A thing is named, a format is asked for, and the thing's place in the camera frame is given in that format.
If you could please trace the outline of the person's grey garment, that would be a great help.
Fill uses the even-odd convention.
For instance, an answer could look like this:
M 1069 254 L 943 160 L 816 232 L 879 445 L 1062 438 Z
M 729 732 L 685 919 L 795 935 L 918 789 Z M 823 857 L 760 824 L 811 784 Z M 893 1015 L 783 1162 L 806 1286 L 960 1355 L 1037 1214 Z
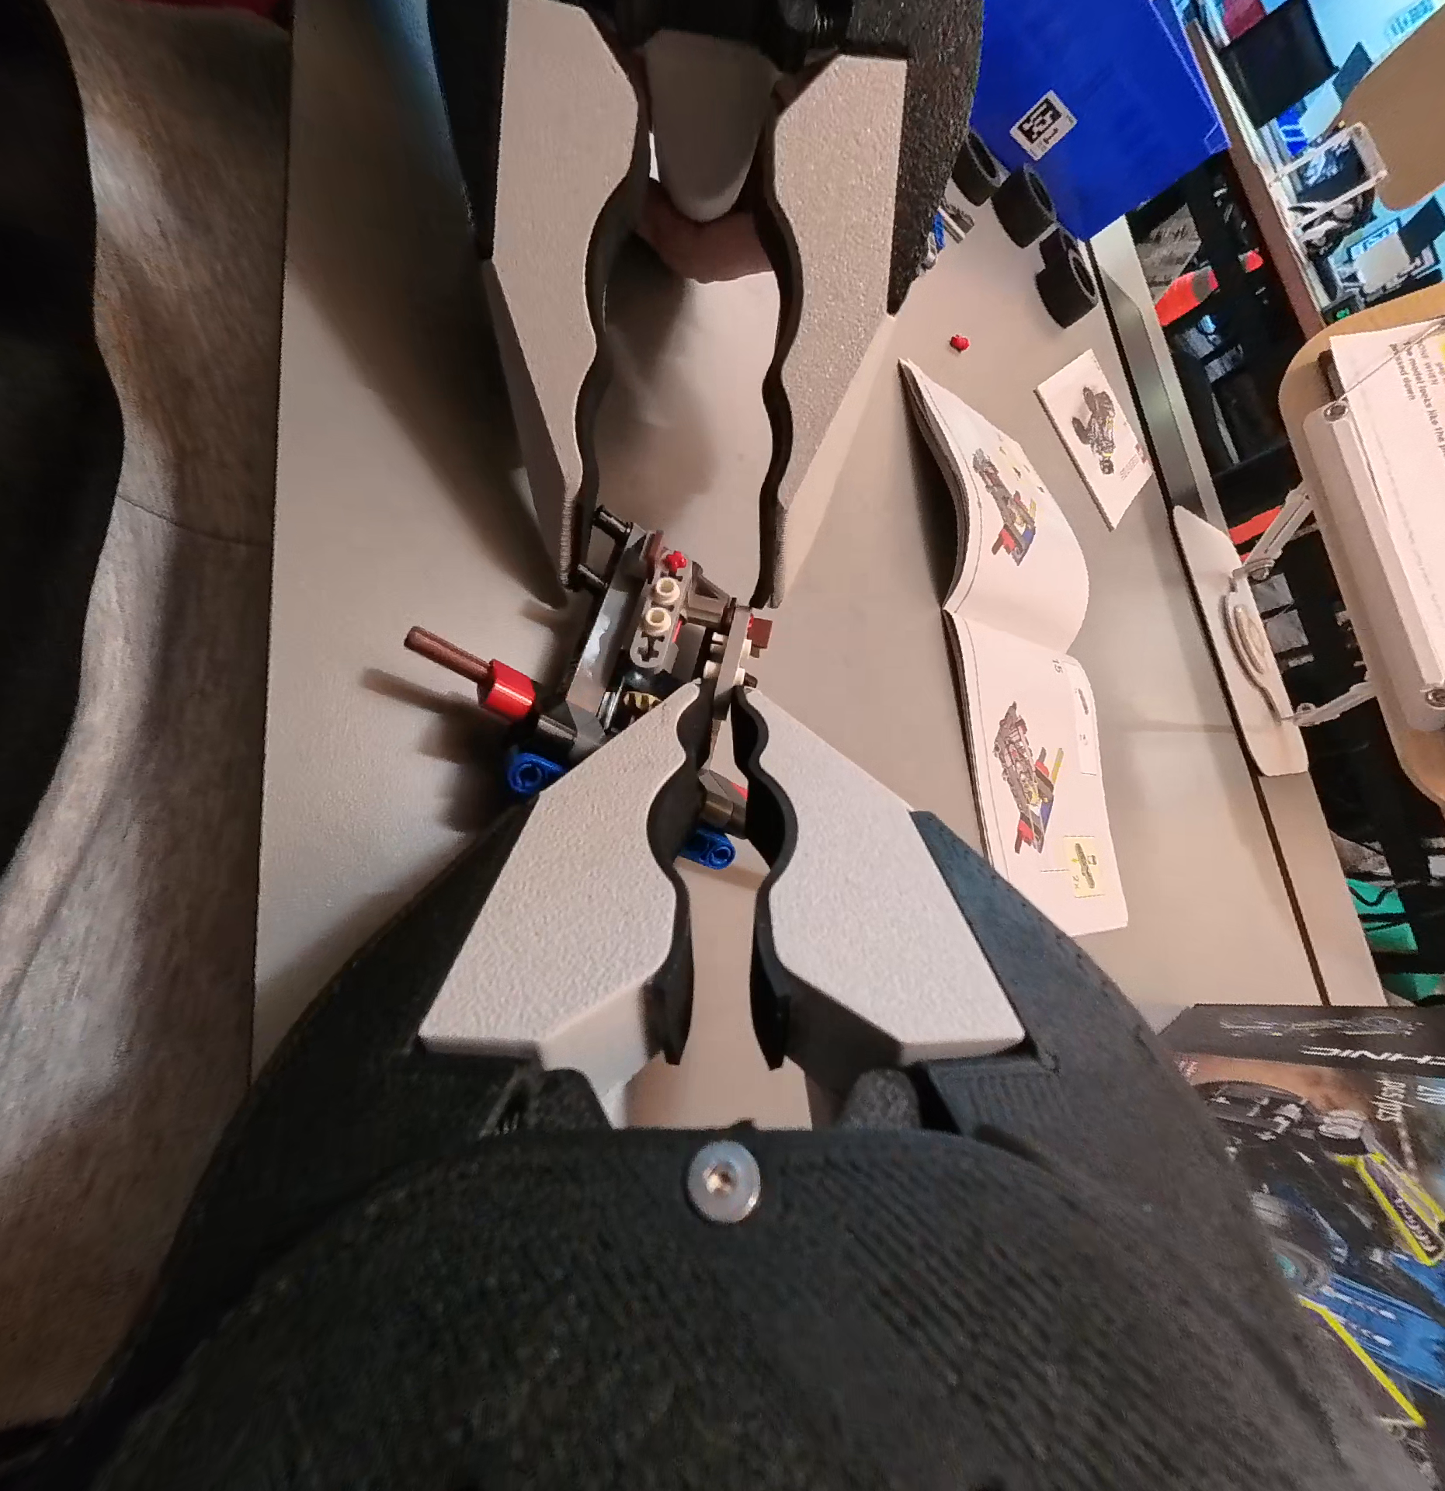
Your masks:
M 0 1451 L 248 1085 L 287 30 L 0 4 Z

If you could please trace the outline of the person's left hand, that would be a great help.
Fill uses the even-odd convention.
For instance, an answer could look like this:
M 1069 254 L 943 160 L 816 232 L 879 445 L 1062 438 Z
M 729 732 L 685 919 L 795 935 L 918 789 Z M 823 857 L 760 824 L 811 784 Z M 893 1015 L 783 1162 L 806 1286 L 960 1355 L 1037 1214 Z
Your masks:
M 775 272 L 760 224 L 746 209 L 691 221 L 664 180 L 648 180 L 640 238 L 685 282 L 742 282 Z

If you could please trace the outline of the printed instruction sheet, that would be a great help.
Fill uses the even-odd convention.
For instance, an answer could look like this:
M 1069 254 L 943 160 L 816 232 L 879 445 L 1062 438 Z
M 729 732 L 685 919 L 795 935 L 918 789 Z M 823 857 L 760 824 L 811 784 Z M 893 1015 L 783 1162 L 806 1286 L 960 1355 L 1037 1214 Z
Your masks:
M 1445 516 L 1445 316 L 1328 344 L 1376 490 Z

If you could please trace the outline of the wooden clipboard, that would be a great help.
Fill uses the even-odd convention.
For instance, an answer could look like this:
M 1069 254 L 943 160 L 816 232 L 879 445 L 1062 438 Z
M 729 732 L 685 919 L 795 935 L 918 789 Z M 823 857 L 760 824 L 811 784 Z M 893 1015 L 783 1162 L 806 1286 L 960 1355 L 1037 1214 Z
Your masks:
M 1335 338 L 1401 330 L 1401 326 L 1441 321 L 1441 316 L 1445 316 L 1445 282 L 1322 326 L 1288 360 L 1288 370 L 1280 379 L 1280 416 L 1286 416 L 1286 434 L 1288 434 L 1288 446 L 1298 457 L 1305 489 L 1312 499 L 1312 516 L 1317 516 L 1317 529 L 1322 529 L 1322 548 L 1328 548 L 1328 567 L 1335 567 L 1335 580 L 1343 589 L 1355 639 L 1363 650 L 1368 683 L 1376 690 L 1391 755 L 1395 755 L 1401 773 L 1424 799 L 1434 799 L 1445 811 L 1445 732 L 1418 732 L 1407 721 L 1407 708 L 1401 708 L 1401 696 L 1385 679 L 1385 609 L 1376 598 L 1376 585 L 1368 580 L 1368 567 L 1349 548 L 1349 503 L 1322 489 L 1322 466 L 1317 466 L 1312 445 L 1308 445 L 1308 418 L 1335 405 L 1335 383 L 1328 383 L 1328 367 L 1322 367 Z

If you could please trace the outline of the dark toy set box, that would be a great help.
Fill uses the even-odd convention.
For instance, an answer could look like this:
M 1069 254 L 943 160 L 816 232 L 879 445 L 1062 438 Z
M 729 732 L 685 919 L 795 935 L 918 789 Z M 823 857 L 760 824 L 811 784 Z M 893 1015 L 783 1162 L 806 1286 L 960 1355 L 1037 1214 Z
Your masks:
M 1298 1306 L 1445 1486 L 1445 1003 L 1194 1003 L 1164 1043 Z

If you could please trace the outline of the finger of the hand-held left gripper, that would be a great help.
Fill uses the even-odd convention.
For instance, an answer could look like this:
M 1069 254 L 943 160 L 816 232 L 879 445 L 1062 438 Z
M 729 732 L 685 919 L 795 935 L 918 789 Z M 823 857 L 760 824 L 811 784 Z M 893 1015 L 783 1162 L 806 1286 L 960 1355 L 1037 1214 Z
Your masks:
M 609 390 L 606 291 L 648 186 L 640 77 L 580 4 L 507 9 L 497 224 L 482 263 L 529 506 L 564 589 L 585 589 Z
M 753 224 L 778 278 L 778 338 L 753 609 L 799 580 L 893 344 L 899 109 L 907 58 L 837 54 L 778 93 L 760 138 Z

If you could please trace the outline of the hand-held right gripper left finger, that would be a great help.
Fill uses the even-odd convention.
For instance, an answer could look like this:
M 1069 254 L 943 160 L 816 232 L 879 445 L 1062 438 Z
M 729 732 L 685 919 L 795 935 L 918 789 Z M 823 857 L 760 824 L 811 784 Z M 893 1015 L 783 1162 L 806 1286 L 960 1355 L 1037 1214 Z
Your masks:
M 705 689 L 601 744 L 524 803 L 418 1043 L 580 1073 L 629 1132 L 629 1085 L 691 1032 L 691 896 L 677 852 L 702 820 Z

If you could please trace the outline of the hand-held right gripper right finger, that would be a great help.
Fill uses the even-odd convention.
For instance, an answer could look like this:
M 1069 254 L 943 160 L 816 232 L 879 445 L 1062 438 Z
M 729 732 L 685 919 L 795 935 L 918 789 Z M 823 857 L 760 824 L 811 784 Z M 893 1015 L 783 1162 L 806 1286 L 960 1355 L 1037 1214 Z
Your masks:
M 769 862 L 750 933 L 750 1017 L 799 1065 L 811 1126 L 868 1073 L 997 1058 L 1028 1028 L 916 811 L 760 689 L 729 696 L 746 839 Z

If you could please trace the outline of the tan background board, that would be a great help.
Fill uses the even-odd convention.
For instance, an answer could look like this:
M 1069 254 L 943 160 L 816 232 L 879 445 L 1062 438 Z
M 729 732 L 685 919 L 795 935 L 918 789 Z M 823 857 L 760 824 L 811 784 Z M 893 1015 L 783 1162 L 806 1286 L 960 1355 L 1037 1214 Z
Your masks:
M 1445 4 L 1371 62 L 1338 120 L 1368 130 L 1363 154 L 1384 168 L 1385 209 L 1412 209 L 1445 186 Z

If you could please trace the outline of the toy brick vehicle assembly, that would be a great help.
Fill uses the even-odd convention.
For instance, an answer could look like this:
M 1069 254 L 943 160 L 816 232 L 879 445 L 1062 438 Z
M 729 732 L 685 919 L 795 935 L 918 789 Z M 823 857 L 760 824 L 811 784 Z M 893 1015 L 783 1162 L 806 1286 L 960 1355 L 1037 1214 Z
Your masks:
M 519 803 L 664 712 L 685 683 L 713 689 L 713 732 L 696 766 L 702 812 L 684 857 L 721 874 L 735 862 L 750 789 L 713 755 L 729 696 L 753 689 L 753 660 L 775 622 L 654 527 L 596 506 L 591 535 L 606 535 L 601 567 L 575 567 L 591 617 L 557 683 L 529 683 L 519 667 L 478 660 L 418 622 L 403 650 L 474 683 L 478 708 L 507 724 L 501 773 Z

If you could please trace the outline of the white leaflet with vehicle picture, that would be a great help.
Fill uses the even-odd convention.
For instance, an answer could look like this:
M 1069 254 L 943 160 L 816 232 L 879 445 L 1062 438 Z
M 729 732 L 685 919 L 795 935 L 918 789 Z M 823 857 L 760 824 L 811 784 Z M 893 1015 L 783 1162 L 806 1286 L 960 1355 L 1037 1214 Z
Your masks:
M 1095 351 L 1082 351 L 1069 367 L 1047 373 L 1037 390 L 1040 416 L 1050 418 L 1064 457 L 1078 462 L 1104 529 L 1118 529 L 1126 512 L 1153 479 L 1153 457 L 1114 397 Z

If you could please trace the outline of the blue storage bin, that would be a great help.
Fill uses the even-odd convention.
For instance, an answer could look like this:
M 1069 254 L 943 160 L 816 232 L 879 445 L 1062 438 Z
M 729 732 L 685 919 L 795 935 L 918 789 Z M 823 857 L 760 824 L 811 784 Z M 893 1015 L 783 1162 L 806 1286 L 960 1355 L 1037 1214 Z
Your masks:
M 1232 146 L 1174 4 L 988 0 L 968 126 L 1078 238 Z

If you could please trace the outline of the instruction booklet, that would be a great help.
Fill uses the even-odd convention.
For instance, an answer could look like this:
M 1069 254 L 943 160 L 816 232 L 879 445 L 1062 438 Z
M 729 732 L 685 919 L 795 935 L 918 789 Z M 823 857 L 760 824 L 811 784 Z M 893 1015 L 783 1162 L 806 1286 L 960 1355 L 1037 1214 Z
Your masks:
M 983 852 L 1050 925 L 1127 925 L 1102 712 L 1069 644 L 1089 571 L 1028 446 L 899 360 L 907 405 L 956 503 L 941 598 Z

